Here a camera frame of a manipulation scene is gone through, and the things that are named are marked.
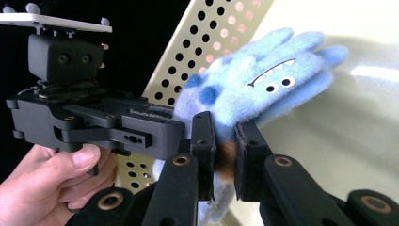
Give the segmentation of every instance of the blue spot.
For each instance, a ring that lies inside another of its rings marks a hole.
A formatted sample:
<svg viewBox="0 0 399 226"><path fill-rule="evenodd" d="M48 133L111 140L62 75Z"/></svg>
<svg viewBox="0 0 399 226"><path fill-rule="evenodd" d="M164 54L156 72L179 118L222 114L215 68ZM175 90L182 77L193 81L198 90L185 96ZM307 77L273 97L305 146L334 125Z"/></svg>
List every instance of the blue spot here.
<svg viewBox="0 0 399 226"><path fill-rule="evenodd" d="M219 96L215 87L206 87L199 94L199 101L204 105L213 105Z"/></svg>
<svg viewBox="0 0 399 226"><path fill-rule="evenodd" d="M186 88L194 88L199 87L202 84L202 78L200 75L193 74L188 78L187 84L185 85Z"/></svg>

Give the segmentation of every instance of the bolt hole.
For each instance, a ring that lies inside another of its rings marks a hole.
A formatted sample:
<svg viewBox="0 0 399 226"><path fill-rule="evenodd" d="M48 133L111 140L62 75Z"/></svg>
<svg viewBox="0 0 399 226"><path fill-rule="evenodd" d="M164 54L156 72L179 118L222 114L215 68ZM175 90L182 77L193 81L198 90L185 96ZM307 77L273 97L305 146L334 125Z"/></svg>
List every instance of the bolt hole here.
<svg viewBox="0 0 399 226"><path fill-rule="evenodd" d="M112 192L108 195L102 196L97 203L102 210L111 210L118 207L123 201L123 195L119 192Z"/></svg>
<svg viewBox="0 0 399 226"><path fill-rule="evenodd" d="M277 157L275 163L282 167L291 167L293 165L293 162L286 157Z"/></svg>
<svg viewBox="0 0 399 226"><path fill-rule="evenodd" d="M186 156L178 156L173 158L173 164L176 166L184 166L190 162L190 159Z"/></svg>

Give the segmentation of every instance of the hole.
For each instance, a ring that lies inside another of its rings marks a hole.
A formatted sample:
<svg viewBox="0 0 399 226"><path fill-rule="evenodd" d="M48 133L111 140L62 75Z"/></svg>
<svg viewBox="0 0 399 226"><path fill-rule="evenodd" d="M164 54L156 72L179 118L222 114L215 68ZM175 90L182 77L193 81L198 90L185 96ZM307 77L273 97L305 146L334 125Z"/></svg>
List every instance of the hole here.
<svg viewBox="0 0 399 226"><path fill-rule="evenodd" d="M202 49L200 47L198 47L195 52L196 52L196 55L199 56L202 54Z"/></svg>
<svg viewBox="0 0 399 226"><path fill-rule="evenodd" d="M252 21L252 19L253 19L253 12L252 11L248 11L246 13L246 19L247 19L247 21Z"/></svg>
<svg viewBox="0 0 399 226"><path fill-rule="evenodd" d="M327 218L323 219L322 223L325 226L338 226L338 224L336 222L332 221L331 219L327 219Z"/></svg>
<svg viewBox="0 0 399 226"><path fill-rule="evenodd" d="M137 174L133 171L127 173L130 177L137 177Z"/></svg>
<svg viewBox="0 0 399 226"><path fill-rule="evenodd" d="M67 64L70 62L70 57L66 54L61 55L58 57L58 63L59 64Z"/></svg>
<svg viewBox="0 0 399 226"><path fill-rule="evenodd" d="M104 195L97 203L98 207L102 210L111 210L118 207L123 201L123 195L120 192L112 192Z"/></svg>
<svg viewBox="0 0 399 226"><path fill-rule="evenodd" d="M213 55L206 56L206 62L210 63L212 61L214 61L214 56Z"/></svg>
<svg viewBox="0 0 399 226"><path fill-rule="evenodd" d="M205 71L206 71L206 68L205 68L205 67L201 67L201 68L199 69L199 73L205 73Z"/></svg>
<svg viewBox="0 0 399 226"><path fill-rule="evenodd" d="M159 225L160 226L173 226L173 225L175 225L175 221L171 218L163 218Z"/></svg>
<svg viewBox="0 0 399 226"><path fill-rule="evenodd" d="M184 40L184 41L183 41L183 47L184 47L184 48L190 47L190 44L191 44L190 40Z"/></svg>
<svg viewBox="0 0 399 226"><path fill-rule="evenodd" d="M254 7L258 8L261 5L261 0L253 0L252 4Z"/></svg>
<svg viewBox="0 0 399 226"><path fill-rule="evenodd" d="M174 105L174 103L175 103L174 98L169 98L168 99L168 105Z"/></svg>
<svg viewBox="0 0 399 226"><path fill-rule="evenodd" d="M169 72L169 74L175 74L176 73L176 68L172 66L172 67L170 67L168 69L168 72Z"/></svg>
<svg viewBox="0 0 399 226"><path fill-rule="evenodd" d="M205 0L206 6L210 7L214 3L214 0Z"/></svg>
<svg viewBox="0 0 399 226"><path fill-rule="evenodd" d="M74 116L65 117L64 120L65 120L65 121L72 121L72 120L74 120Z"/></svg>
<svg viewBox="0 0 399 226"><path fill-rule="evenodd" d="M217 8L217 14L219 15L219 16L221 16L221 15L223 15L224 14L224 8L223 7L219 7L219 8Z"/></svg>
<svg viewBox="0 0 399 226"><path fill-rule="evenodd" d="M177 61L182 61L183 60L183 54L179 53L176 55L175 59Z"/></svg>
<svg viewBox="0 0 399 226"><path fill-rule="evenodd" d="M184 166L190 162L190 159L186 156L177 156L173 158L173 164L176 166Z"/></svg>
<svg viewBox="0 0 399 226"><path fill-rule="evenodd" d="M245 25L243 25L243 24L238 25L238 32L244 33L244 32L246 32L246 29L247 28Z"/></svg>
<svg viewBox="0 0 399 226"><path fill-rule="evenodd" d="M378 197L364 195L360 197L361 202L369 209L380 214L389 214L392 212L392 207L385 201Z"/></svg>
<svg viewBox="0 0 399 226"><path fill-rule="evenodd" d="M187 73L182 73L182 76L180 76L180 78L182 78L182 81L185 81L188 78L188 74Z"/></svg>
<svg viewBox="0 0 399 226"><path fill-rule="evenodd" d="M130 186L131 186L132 188L139 188L139 187L140 187L140 185L139 185L137 182L132 182L132 183L130 184Z"/></svg>
<svg viewBox="0 0 399 226"><path fill-rule="evenodd" d="M223 51L223 55L224 55L224 56L227 56L227 55L229 55L230 53L231 53L231 51L228 50L228 49L226 49L226 50Z"/></svg>
<svg viewBox="0 0 399 226"><path fill-rule="evenodd" d="M211 27L211 29L215 29L217 27L217 21L211 21L209 23L209 27Z"/></svg>
<svg viewBox="0 0 399 226"><path fill-rule="evenodd" d="M164 88L168 87L168 86L169 86L169 80L164 79L164 80L162 81L161 85L162 85Z"/></svg>
<svg viewBox="0 0 399 226"><path fill-rule="evenodd" d="M129 168L133 168L135 164L133 164L132 162L126 162L126 166Z"/></svg>
<svg viewBox="0 0 399 226"><path fill-rule="evenodd" d="M192 25L190 27L191 34L195 35L195 34L197 34L198 31L199 31L199 29L195 25Z"/></svg>
<svg viewBox="0 0 399 226"><path fill-rule="evenodd" d="M235 10L242 11L244 9L244 4L242 2L237 2L235 4Z"/></svg>
<svg viewBox="0 0 399 226"><path fill-rule="evenodd" d="M106 199L104 200L104 204L105 204L105 205L112 205L112 204L115 204L115 203L117 202L117 200L118 200L117 197L111 196L111 197L108 197L108 198L106 198Z"/></svg>
<svg viewBox="0 0 399 226"><path fill-rule="evenodd" d="M222 47L222 44L220 44L220 42L217 41L217 42L214 43L214 49L215 50L220 50L221 47Z"/></svg>
<svg viewBox="0 0 399 226"><path fill-rule="evenodd" d="M144 173L143 173L143 176L144 176L145 178L151 178L151 175L150 175L149 173L147 173L147 172L144 172Z"/></svg>
<svg viewBox="0 0 399 226"><path fill-rule="evenodd" d="M182 87L181 87L181 86L176 86L175 89L174 89L174 91L175 91L176 93L179 93L181 90L182 90Z"/></svg>
<svg viewBox="0 0 399 226"><path fill-rule="evenodd" d="M200 11L197 17L199 18L200 21L203 21L205 19L205 12Z"/></svg>
<svg viewBox="0 0 399 226"><path fill-rule="evenodd" d="M286 157L275 158L275 163L282 167L291 167L293 165L293 162Z"/></svg>
<svg viewBox="0 0 399 226"><path fill-rule="evenodd" d="M162 92L157 92L157 93L155 93L155 99L156 99L156 100L161 100L163 96L164 96L164 95L162 94Z"/></svg>
<svg viewBox="0 0 399 226"><path fill-rule="evenodd" d="M228 37L228 36L229 36L229 31L228 31L227 29L222 29L222 30L220 31L220 36L221 36L222 38Z"/></svg>
<svg viewBox="0 0 399 226"><path fill-rule="evenodd" d="M228 22L229 22L230 25L235 24L235 16L230 16L229 19L228 19Z"/></svg>
<svg viewBox="0 0 399 226"><path fill-rule="evenodd" d="M137 138L135 136L129 136L129 141L132 143L137 143Z"/></svg>
<svg viewBox="0 0 399 226"><path fill-rule="evenodd" d="M194 68L196 66L196 62L194 60L190 60L190 61L188 61L187 65L189 68Z"/></svg>
<svg viewBox="0 0 399 226"><path fill-rule="evenodd" d="M237 37L231 37L230 42L231 42L231 44L233 44L233 45L237 45L237 44L238 44L238 38L237 38Z"/></svg>
<svg viewBox="0 0 399 226"><path fill-rule="evenodd" d="M83 64L89 64L91 62L91 55L84 55L82 57L82 63Z"/></svg>
<svg viewBox="0 0 399 226"><path fill-rule="evenodd" d="M203 41L203 42L208 42L209 39L210 39L210 37L209 37L208 34L205 34L205 35L202 36L202 41Z"/></svg>
<svg viewBox="0 0 399 226"><path fill-rule="evenodd" d="M201 140L198 140L197 143L198 143L198 144L208 144L209 141L208 141L208 140L203 140L203 139L201 139Z"/></svg>

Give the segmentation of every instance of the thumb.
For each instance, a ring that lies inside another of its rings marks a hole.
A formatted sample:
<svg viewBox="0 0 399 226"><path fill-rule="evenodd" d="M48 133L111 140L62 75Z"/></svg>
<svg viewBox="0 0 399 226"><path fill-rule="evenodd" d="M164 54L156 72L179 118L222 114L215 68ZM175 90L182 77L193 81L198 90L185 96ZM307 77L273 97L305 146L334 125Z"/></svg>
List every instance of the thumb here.
<svg viewBox="0 0 399 226"><path fill-rule="evenodd" d="M45 161L36 171L39 185L54 189L67 179L78 177L91 170L100 159L100 148L84 144L75 153L60 152Z"/></svg>

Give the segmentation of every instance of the fingernail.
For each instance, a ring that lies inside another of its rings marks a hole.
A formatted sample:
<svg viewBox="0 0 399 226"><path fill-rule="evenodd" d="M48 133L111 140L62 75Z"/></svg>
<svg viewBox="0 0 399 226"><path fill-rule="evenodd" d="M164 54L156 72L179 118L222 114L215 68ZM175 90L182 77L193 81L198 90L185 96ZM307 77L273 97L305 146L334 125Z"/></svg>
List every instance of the fingernail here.
<svg viewBox="0 0 399 226"><path fill-rule="evenodd" d="M100 148L92 144L84 144L72 157L73 164L79 169L94 166L99 159Z"/></svg>

